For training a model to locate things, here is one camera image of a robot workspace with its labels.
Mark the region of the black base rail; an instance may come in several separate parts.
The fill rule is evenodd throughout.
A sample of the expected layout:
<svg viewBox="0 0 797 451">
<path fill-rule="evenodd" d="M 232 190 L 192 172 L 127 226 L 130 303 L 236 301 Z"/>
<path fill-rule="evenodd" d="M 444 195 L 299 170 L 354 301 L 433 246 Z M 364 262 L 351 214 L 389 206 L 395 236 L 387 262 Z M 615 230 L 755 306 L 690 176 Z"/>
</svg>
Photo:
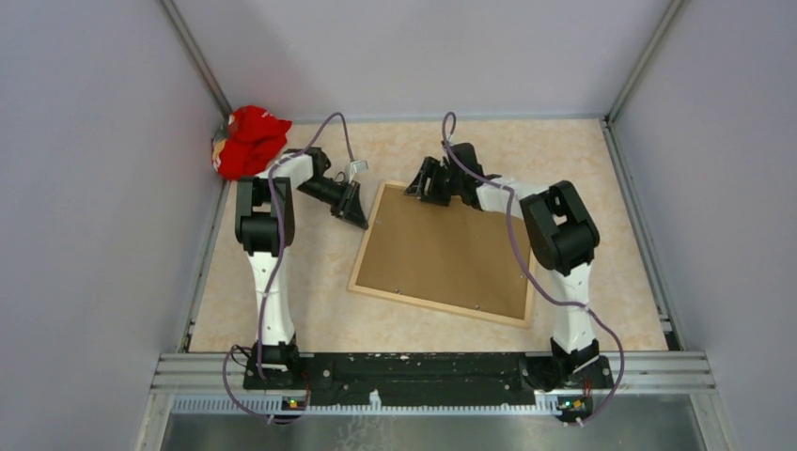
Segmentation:
<svg viewBox="0 0 797 451">
<path fill-rule="evenodd" d="M 549 353 L 438 352 L 303 354 L 286 371 L 256 370 L 249 360 L 246 390 L 297 391 L 313 407 L 365 406 L 377 394 L 387 407 L 498 407 L 531 405 L 555 389 L 609 389 L 607 357 L 567 376 Z"/>
</svg>

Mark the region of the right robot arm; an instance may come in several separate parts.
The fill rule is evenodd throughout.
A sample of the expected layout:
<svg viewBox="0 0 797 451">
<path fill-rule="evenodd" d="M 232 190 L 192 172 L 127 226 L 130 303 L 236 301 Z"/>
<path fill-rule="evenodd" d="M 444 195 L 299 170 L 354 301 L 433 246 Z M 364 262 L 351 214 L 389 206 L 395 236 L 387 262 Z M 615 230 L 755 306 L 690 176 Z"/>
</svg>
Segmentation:
<svg viewBox="0 0 797 451">
<path fill-rule="evenodd" d="M 554 293 L 538 290 L 555 308 L 552 355 L 530 365 L 527 379 L 545 391 L 577 386 L 600 357 L 588 305 L 600 233 L 581 196 L 567 180 L 543 187 L 487 175 L 470 143 L 444 150 L 441 159 L 424 159 L 405 195 L 438 206 L 448 206 L 457 196 L 475 210 L 523 220 L 531 252 L 555 287 Z"/>
</svg>

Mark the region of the red cloth doll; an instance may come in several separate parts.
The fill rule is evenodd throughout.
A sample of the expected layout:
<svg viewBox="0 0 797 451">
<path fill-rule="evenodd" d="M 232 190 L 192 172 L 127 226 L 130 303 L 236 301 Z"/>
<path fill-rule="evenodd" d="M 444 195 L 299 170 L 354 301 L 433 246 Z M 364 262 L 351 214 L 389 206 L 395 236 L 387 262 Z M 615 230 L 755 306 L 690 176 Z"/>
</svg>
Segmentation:
<svg viewBox="0 0 797 451">
<path fill-rule="evenodd" d="M 261 173 L 287 144 L 292 125 L 260 106 L 238 108 L 212 138 L 213 169 L 226 180 Z"/>
</svg>

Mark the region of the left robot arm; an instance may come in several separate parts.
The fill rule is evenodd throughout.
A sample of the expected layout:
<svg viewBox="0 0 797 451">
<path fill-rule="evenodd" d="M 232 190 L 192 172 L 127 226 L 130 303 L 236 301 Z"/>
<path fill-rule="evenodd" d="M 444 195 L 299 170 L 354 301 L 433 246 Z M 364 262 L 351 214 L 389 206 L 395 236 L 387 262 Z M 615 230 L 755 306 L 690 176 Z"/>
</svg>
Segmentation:
<svg viewBox="0 0 797 451">
<path fill-rule="evenodd" d="M 234 231 L 254 275 L 258 309 L 252 365 L 279 388 L 295 385 L 302 373 L 287 294 L 286 255 L 295 237 L 293 194 L 307 194 L 328 205 L 334 218 L 368 229 L 355 180 L 368 170 L 367 162 L 346 164 L 341 180 L 325 175 L 330 167 L 321 148 L 292 149 L 237 183 Z"/>
</svg>

